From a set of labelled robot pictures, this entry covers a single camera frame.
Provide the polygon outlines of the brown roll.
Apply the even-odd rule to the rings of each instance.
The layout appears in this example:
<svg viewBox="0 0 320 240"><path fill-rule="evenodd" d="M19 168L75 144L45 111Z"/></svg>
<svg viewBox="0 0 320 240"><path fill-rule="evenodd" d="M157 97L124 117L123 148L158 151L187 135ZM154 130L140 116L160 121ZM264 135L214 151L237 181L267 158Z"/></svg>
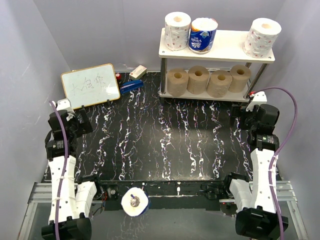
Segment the brown roll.
<svg viewBox="0 0 320 240"><path fill-rule="evenodd" d="M193 66L188 70L187 90L194 95L202 94L206 88L210 73L203 66Z"/></svg>
<svg viewBox="0 0 320 240"><path fill-rule="evenodd" d="M233 77L228 71L214 71L210 75L206 91L213 98L222 98L227 94L232 80Z"/></svg>
<svg viewBox="0 0 320 240"><path fill-rule="evenodd" d="M228 91L231 93L240 93L244 90L248 80L251 77L251 70L245 65L235 65L230 70L232 82Z"/></svg>
<svg viewBox="0 0 320 240"><path fill-rule="evenodd" d="M174 97L182 96L188 86L189 75L182 68L174 68L167 73L167 91Z"/></svg>

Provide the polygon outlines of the white red-dotted roll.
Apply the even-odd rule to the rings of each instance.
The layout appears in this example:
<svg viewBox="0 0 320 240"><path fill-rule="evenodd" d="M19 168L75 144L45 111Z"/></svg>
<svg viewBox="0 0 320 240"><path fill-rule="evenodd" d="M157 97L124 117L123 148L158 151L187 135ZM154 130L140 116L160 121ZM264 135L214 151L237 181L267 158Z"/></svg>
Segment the white red-dotted roll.
<svg viewBox="0 0 320 240"><path fill-rule="evenodd" d="M168 13L164 18L164 42L171 51L180 51L188 46L191 17L184 12Z"/></svg>
<svg viewBox="0 0 320 240"><path fill-rule="evenodd" d="M281 31L281 25L272 19L257 18L253 20L243 43L244 53L252 58L266 57Z"/></svg>

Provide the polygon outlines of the blue roll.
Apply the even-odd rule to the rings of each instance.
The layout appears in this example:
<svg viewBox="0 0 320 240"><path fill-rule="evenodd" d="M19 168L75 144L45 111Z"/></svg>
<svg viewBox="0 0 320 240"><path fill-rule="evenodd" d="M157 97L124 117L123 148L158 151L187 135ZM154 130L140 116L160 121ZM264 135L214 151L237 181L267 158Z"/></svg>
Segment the blue roll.
<svg viewBox="0 0 320 240"><path fill-rule="evenodd" d="M130 217L142 215L150 205L148 194L139 187L130 188L121 199L124 212Z"/></svg>
<svg viewBox="0 0 320 240"><path fill-rule="evenodd" d="M214 18L199 17L192 21L188 47L198 54L209 52L213 46L218 22Z"/></svg>

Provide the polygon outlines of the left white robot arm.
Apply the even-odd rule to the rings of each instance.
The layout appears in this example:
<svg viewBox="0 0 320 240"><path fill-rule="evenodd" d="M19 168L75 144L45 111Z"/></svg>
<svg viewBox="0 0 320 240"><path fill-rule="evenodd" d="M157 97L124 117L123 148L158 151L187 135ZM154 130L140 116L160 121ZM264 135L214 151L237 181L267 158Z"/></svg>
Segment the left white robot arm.
<svg viewBox="0 0 320 240"><path fill-rule="evenodd" d="M49 115L51 130L45 149L51 173L51 210L48 224L41 228L44 240L89 240L92 224L89 213L93 200L103 195L96 175L75 181L77 139L93 131L86 111L82 120L71 107L58 106Z"/></svg>

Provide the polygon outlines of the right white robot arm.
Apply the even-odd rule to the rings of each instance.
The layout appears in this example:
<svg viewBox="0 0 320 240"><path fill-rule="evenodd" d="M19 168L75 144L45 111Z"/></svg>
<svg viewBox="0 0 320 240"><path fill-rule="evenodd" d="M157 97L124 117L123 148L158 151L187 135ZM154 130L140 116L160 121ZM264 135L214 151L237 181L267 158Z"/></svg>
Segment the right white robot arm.
<svg viewBox="0 0 320 240"><path fill-rule="evenodd" d="M276 151L279 138L273 134L280 111L261 104L247 109L231 107L229 124L239 120L239 128L248 132L253 179L229 173L224 179L223 194L236 204L235 231L255 240L277 240L284 235L289 220L281 214L276 188Z"/></svg>

